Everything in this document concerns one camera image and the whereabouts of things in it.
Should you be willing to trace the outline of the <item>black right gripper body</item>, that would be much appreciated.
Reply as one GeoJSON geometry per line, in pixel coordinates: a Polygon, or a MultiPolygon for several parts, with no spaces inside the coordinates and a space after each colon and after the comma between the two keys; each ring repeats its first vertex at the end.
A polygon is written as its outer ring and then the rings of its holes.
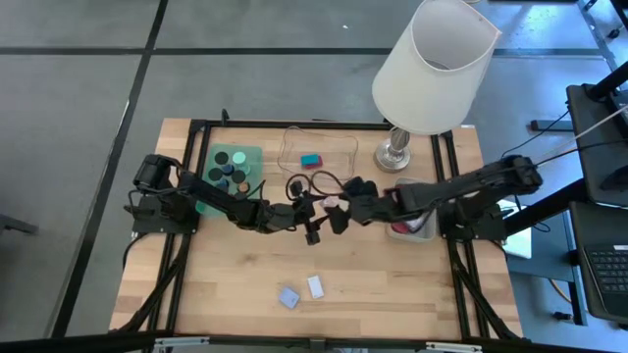
{"type": "Polygon", "coordinates": [[[405,216],[395,192],[383,197],[359,195],[350,199],[350,217],[363,226],[373,222],[396,223],[405,216]]]}

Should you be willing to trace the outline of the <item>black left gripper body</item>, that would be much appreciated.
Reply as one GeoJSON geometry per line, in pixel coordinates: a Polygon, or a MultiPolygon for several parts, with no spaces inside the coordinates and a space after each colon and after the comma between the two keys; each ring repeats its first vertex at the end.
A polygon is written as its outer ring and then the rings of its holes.
{"type": "Polygon", "coordinates": [[[291,204],[271,204],[263,198],[265,180],[259,189],[259,201],[261,203],[261,216],[258,220],[258,229],[265,233],[281,230],[295,231],[298,226],[304,226],[305,239],[308,245],[319,243],[319,226],[312,221],[315,216],[311,192],[304,189],[301,180],[287,183],[288,195],[291,196],[291,204]]]}

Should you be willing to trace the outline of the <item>light blue sand hourglass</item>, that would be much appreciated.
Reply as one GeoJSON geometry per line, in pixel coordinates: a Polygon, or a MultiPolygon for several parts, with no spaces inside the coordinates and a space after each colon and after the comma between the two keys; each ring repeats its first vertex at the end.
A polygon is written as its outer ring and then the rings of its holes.
{"type": "Polygon", "coordinates": [[[232,162],[237,171],[243,172],[246,176],[250,174],[249,159],[244,152],[235,152],[232,156],[232,162]]]}

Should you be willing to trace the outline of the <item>clear plastic bin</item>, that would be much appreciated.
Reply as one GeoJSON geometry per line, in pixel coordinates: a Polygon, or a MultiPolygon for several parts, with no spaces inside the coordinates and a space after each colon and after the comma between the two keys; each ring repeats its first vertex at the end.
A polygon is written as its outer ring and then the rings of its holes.
{"type": "Polygon", "coordinates": [[[295,174],[312,177],[316,172],[323,171],[346,181],[353,176],[358,146],[358,140],[353,135],[332,135],[291,126],[284,132],[277,164],[284,177],[295,174]],[[302,168],[300,156],[308,154],[320,155],[323,166],[310,170],[302,168]]]}

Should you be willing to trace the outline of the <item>white plastic bin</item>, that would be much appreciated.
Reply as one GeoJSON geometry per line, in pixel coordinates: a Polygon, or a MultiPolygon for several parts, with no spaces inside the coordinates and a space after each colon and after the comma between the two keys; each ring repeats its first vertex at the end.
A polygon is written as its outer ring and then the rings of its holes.
{"type": "Polygon", "coordinates": [[[397,239],[397,240],[416,242],[416,243],[431,241],[439,234],[439,226],[437,224],[437,220],[438,220],[437,212],[430,211],[424,214],[426,214],[429,217],[429,220],[418,231],[410,232],[408,234],[397,233],[392,230],[391,224],[388,224],[386,227],[387,236],[397,239]]]}

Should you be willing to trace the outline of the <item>teal translucent plastic bin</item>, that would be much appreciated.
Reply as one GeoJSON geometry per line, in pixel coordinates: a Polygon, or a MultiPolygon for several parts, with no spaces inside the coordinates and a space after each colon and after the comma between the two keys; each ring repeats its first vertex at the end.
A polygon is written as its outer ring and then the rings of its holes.
{"type": "Polygon", "coordinates": [[[262,149],[258,146],[247,146],[247,145],[236,145],[236,144],[213,144],[209,148],[209,152],[206,157],[205,169],[202,175],[202,179],[212,185],[213,183],[210,181],[208,177],[208,172],[213,168],[218,168],[214,161],[214,157],[218,152],[221,152],[221,151],[227,152],[229,154],[232,165],[233,165],[232,156],[237,151],[244,152],[249,159],[250,174],[246,176],[246,179],[250,184],[250,190],[247,193],[237,192],[232,182],[232,176],[225,176],[227,180],[230,182],[228,193],[231,196],[235,196],[236,198],[243,198],[244,196],[248,196],[249,199],[258,198],[259,190],[257,189],[257,186],[263,180],[262,149]]]}

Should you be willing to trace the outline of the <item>lavender multiport USB charger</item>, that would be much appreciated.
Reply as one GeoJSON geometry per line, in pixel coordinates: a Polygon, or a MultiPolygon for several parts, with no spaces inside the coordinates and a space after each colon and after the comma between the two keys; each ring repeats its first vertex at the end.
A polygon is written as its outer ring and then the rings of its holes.
{"type": "Polygon", "coordinates": [[[279,294],[279,301],[287,308],[294,309],[300,301],[300,295],[290,287],[283,287],[279,294]]]}

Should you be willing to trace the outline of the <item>silver table lamp white shade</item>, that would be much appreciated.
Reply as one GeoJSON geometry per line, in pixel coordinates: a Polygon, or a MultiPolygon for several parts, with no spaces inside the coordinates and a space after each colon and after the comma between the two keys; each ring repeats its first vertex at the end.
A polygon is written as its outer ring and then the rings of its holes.
{"type": "Polygon", "coordinates": [[[440,134],[462,124],[500,36],[462,0],[423,0],[372,84],[374,103],[392,124],[374,152],[378,168],[405,169],[412,134],[440,134]]]}

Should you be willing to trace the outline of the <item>black diagonal pole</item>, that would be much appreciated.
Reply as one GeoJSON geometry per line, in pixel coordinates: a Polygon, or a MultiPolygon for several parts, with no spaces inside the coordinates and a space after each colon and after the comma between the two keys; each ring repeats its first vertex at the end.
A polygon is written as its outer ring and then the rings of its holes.
{"type": "Polygon", "coordinates": [[[510,236],[528,227],[532,227],[545,219],[562,213],[570,202],[587,202],[589,200],[585,181],[580,178],[557,190],[557,192],[534,203],[531,206],[509,216],[504,220],[505,234],[510,236]]]}
{"type": "Polygon", "coordinates": [[[611,94],[616,88],[628,80],[628,61],[603,78],[597,84],[585,89],[586,95],[592,100],[600,100],[611,94]]]}

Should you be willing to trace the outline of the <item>black floor bar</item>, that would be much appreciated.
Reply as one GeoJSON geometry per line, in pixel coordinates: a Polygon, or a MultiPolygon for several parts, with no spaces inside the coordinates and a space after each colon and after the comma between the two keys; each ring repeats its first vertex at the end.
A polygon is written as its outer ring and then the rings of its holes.
{"type": "Polygon", "coordinates": [[[533,120],[530,122],[531,131],[572,132],[573,124],[567,120],[533,120]]]}

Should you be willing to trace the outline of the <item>black keyboard tray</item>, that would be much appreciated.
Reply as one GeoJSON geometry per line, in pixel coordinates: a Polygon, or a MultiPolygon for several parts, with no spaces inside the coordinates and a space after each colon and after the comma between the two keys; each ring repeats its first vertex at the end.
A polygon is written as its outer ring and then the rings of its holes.
{"type": "Polygon", "coordinates": [[[577,262],[581,269],[585,297],[590,314],[601,318],[593,312],[593,299],[590,294],[590,283],[587,280],[586,259],[584,248],[589,245],[610,243],[628,244],[628,210],[600,206],[597,204],[573,202],[569,206],[572,229],[574,232],[577,262]]]}

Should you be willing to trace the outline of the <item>black rig crossbar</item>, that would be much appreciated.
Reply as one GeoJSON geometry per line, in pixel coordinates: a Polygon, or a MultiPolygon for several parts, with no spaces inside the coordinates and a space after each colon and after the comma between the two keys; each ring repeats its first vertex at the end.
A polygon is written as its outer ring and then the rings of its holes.
{"type": "Polygon", "coordinates": [[[436,350],[447,353],[611,353],[533,343],[526,339],[468,337],[462,340],[303,338],[238,335],[182,335],[167,330],[122,332],[0,342],[0,353],[125,353],[148,348],[200,345],[281,346],[285,348],[374,348],[436,350]]]}

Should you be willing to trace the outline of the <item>black side desk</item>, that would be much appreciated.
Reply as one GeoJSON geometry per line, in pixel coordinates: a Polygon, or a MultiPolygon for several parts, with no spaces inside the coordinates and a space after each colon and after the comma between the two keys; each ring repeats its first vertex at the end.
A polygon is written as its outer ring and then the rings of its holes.
{"type": "Polygon", "coordinates": [[[589,199],[598,204],[628,208],[628,186],[602,189],[602,183],[616,170],[628,166],[628,135],[615,123],[621,113],[612,101],[591,100],[588,85],[569,85],[567,105],[576,139],[589,199]]]}

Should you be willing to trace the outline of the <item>black keyboard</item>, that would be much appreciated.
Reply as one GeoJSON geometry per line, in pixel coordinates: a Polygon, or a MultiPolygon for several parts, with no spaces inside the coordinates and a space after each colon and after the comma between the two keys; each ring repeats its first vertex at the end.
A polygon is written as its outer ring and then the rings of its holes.
{"type": "Polygon", "coordinates": [[[584,248],[595,315],[628,324],[628,244],[584,248]]]}

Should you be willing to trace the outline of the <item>grey chair leg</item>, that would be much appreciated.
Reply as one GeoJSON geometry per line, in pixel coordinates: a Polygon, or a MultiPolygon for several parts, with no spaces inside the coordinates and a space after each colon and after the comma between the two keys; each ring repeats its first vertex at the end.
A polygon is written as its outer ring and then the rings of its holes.
{"type": "Polygon", "coordinates": [[[9,230],[18,231],[26,235],[34,235],[38,232],[38,226],[0,214],[0,235],[9,230]]]}

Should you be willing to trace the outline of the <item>grey metal table leg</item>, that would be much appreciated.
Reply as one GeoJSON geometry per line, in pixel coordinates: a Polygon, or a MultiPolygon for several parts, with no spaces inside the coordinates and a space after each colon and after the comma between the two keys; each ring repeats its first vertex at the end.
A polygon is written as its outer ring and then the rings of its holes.
{"type": "Polygon", "coordinates": [[[611,71],[628,62],[628,10],[619,0],[577,0],[576,4],[596,46],[574,49],[574,56],[602,58],[611,71]]]}

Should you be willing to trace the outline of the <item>black aluminium table frame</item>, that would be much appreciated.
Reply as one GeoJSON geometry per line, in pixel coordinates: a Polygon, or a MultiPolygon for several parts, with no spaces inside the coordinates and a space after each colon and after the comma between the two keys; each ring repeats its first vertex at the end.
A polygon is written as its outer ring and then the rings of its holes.
{"type": "MultiPolygon", "coordinates": [[[[209,123],[209,146],[257,145],[264,156],[264,196],[286,202],[287,172],[277,163],[289,126],[298,123],[227,121],[209,123]]],[[[313,129],[358,140],[354,176],[375,181],[380,190],[400,177],[436,182],[431,138],[411,137],[410,165],[387,174],[374,164],[373,151],[388,129],[313,129]]],[[[457,340],[459,315],[447,245],[437,237],[425,243],[391,238],[385,226],[351,224],[342,235],[323,225],[322,242],[306,245],[299,232],[261,235],[242,231],[225,219],[202,220],[191,237],[183,274],[175,333],[273,337],[392,338],[457,340]],[[324,296],[312,299],[307,279],[319,276],[324,296]],[[294,309],[280,303],[284,287],[296,291],[294,309]]],[[[139,309],[158,277],[166,235],[147,235],[130,251],[106,328],[119,328],[139,309]]],[[[473,242],[483,294],[508,328],[522,335],[519,312],[505,257],[490,242],[473,242]]]]}

